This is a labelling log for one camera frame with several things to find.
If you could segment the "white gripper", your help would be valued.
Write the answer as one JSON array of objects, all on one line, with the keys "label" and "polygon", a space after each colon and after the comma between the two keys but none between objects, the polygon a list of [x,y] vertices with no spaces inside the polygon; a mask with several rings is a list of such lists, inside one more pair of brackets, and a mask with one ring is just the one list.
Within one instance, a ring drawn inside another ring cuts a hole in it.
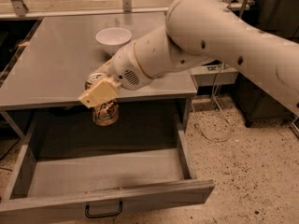
[{"label": "white gripper", "polygon": [[78,97],[83,105],[92,108],[107,103],[119,96],[121,86],[126,90],[135,91],[153,81],[138,64],[134,47],[134,43],[125,45],[111,60],[100,65],[95,73],[103,76],[86,77],[85,91]]}]

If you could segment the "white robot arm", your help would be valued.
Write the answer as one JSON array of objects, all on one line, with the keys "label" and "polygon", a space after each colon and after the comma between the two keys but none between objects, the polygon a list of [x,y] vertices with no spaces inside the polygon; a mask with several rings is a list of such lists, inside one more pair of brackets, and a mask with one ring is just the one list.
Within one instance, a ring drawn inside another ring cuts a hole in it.
[{"label": "white robot arm", "polygon": [[174,0],[164,25],[120,48],[79,96],[95,107],[167,73],[210,60],[226,63],[299,115],[299,44],[239,19],[218,0]]}]

